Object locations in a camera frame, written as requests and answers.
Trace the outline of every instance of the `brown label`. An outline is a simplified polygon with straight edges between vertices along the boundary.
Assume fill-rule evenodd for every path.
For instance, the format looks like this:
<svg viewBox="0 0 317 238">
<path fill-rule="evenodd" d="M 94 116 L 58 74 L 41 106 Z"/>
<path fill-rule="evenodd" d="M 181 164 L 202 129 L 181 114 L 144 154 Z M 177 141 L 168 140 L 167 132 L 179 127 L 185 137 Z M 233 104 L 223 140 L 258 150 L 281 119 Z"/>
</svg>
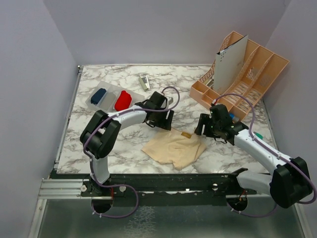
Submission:
<svg viewBox="0 0 317 238">
<path fill-rule="evenodd" d="M 187 137 L 188 139 L 192 137 L 192 135 L 187 132 L 182 132 L 181 135 Z"/>
</svg>

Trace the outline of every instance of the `metal frame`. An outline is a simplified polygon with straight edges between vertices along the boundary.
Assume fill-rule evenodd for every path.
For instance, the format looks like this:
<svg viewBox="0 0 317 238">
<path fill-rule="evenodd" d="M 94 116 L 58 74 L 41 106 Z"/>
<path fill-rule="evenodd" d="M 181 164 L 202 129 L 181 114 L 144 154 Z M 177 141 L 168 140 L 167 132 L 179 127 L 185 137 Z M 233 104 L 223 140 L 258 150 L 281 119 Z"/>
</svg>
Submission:
<svg viewBox="0 0 317 238">
<path fill-rule="evenodd" d="M 78 86 L 80 83 L 81 75 L 83 72 L 83 66 L 78 66 L 78 76 L 77 76 L 77 81 L 75 85 L 75 89 L 72 95 L 72 101 L 69 106 L 68 112 L 67 112 L 67 117 L 66 117 L 66 122 L 63 128 L 63 133 L 61 137 L 61 141 L 58 147 L 58 151 L 56 154 L 56 160 L 55 164 L 53 167 L 53 170 L 57 170 L 58 163 L 59 163 L 59 158 L 61 155 L 61 151 L 63 148 L 64 140 L 65 140 L 65 134 L 67 132 L 70 116 L 71 116 L 71 111 L 75 102 L 76 98 L 76 93 L 78 90 Z M 273 132 L 272 132 L 272 125 L 271 125 L 271 120 L 269 118 L 265 103 L 262 99 L 262 104 L 264 106 L 264 114 L 269 126 L 269 130 L 273 139 L 273 143 L 275 148 L 277 147 Z M 43 179 L 40 192 L 39 192 L 39 197 L 38 197 L 38 203 L 36 206 L 36 210 L 34 213 L 34 217 L 32 220 L 32 225 L 31 229 L 29 232 L 29 238 L 36 238 L 38 237 L 38 234 L 40 232 L 41 228 L 41 223 L 43 220 L 43 216 L 45 213 L 45 207 L 47 204 L 47 199 L 103 199 L 103 200 L 108 200 L 111 199 L 109 196 L 93 196 L 93 197 L 82 197 L 81 196 L 81 188 L 84 182 L 88 181 L 88 179 Z M 265 194 L 256 194 L 256 195 L 248 195 L 250 197 L 261 197 L 261 196 L 268 196 Z M 236 195 L 227 195 L 226 198 L 232 198 L 236 197 Z M 311 229 L 308 225 L 307 217 L 304 211 L 304 208 L 301 204 L 295 204 L 295 210 L 297 212 L 298 220 L 299 220 L 299 225 L 302 228 L 303 235 L 305 238 L 313 238 Z"/>
</svg>

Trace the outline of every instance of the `clear plastic bin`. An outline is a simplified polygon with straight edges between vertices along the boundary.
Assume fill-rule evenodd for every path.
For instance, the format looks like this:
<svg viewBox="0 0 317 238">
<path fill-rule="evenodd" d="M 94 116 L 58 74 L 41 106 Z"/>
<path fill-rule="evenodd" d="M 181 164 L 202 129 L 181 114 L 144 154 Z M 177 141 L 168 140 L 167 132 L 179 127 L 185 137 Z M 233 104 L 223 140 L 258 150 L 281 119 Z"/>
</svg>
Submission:
<svg viewBox="0 0 317 238">
<path fill-rule="evenodd" d="M 101 88 L 106 89 L 106 93 L 104 94 L 104 96 L 101 98 L 101 100 L 98 102 L 97 105 L 92 104 L 90 102 L 91 97 Z M 93 92 L 90 94 L 90 96 L 87 98 L 86 104 L 88 108 L 93 111 L 103 110 L 105 113 L 116 112 L 116 110 L 113 107 L 123 90 L 129 93 L 132 97 L 132 102 L 130 106 L 132 106 L 133 104 L 137 102 L 142 102 L 145 99 L 143 95 L 140 95 L 128 89 L 101 81 L 97 85 L 97 87 L 93 90 Z"/>
</svg>

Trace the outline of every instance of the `folded fabric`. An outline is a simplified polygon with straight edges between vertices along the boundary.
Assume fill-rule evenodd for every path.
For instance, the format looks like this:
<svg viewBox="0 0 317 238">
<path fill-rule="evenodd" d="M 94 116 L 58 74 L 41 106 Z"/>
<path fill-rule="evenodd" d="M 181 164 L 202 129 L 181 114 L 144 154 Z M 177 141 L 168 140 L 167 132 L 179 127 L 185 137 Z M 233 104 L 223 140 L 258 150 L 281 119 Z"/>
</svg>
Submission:
<svg viewBox="0 0 317 238">
<path fill-rule="evenodd" d="M 160 164 L 174 164 L 181 170 L 195 162 L 206 149 L 198 135 L 172 128 L 171 131 L 160 131 L 151 139 L 142 151 Z"/>
</svg>

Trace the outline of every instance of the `teal object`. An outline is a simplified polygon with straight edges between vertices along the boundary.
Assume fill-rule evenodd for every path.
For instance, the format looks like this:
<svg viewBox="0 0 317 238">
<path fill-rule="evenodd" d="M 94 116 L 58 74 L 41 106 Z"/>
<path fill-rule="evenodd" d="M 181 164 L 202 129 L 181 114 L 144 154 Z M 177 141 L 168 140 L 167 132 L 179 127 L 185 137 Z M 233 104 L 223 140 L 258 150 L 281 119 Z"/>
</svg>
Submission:
<svg viewBox="0 0 317 238">
<path fill-rule="evenodd" d="M 262 136 L 261 134 L 259 134 L 259 133 L 257 133 L 257 132 L 254 132 L 254 134 L 255 134 L 258 138 L 260 138 L 261 140 L 263 140 L 263 136 Z"/>
</svg>

